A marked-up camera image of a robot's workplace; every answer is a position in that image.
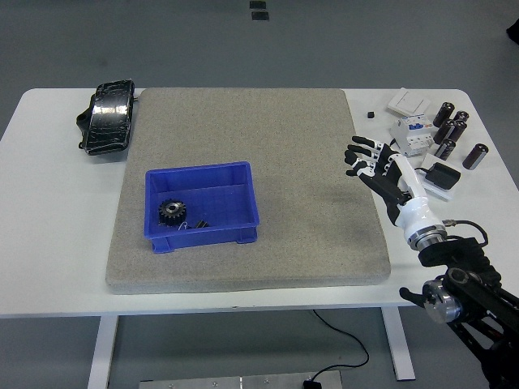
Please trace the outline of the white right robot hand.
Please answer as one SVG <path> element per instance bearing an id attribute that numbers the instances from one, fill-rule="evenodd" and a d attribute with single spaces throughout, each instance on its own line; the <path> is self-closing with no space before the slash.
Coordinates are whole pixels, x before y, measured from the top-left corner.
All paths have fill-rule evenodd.
<path id="1" fill-rule="evenodd" d="M 348 176 L 358 177 L 382 198 L 388 218 L 403 229 L 413 249 L 418 248 L 418 237 L 425 232 L 444 231 L 414 168 L 400 152 L 386 143 L 355 135 L 345 150 L 345 163 L 350 166 Z"/>

